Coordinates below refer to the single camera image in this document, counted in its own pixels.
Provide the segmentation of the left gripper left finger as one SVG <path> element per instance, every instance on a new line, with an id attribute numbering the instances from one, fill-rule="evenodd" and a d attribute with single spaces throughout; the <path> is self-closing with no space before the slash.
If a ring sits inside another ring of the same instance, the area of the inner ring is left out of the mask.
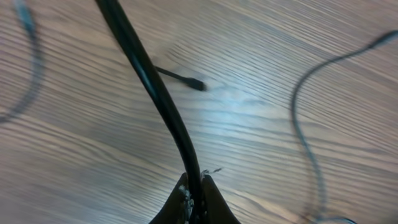
<path id="1" fill-rule="evenodd" d="M 158 214 L 149 224 L 194 224 L 194 201 L 183 173 Z"/>

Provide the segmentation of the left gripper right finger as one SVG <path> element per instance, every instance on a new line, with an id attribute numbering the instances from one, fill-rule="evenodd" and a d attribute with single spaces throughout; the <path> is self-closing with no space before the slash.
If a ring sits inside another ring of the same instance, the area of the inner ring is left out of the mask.
<path id="1" fill-rule="evenodd" d="M 201 173 L 201 186 L 205 197 L 206 215 L 204 223 L 208 224 L 240 224 L 228 207 L 220 190 L 212 179 L 210 172 L 204 170 Z"/>

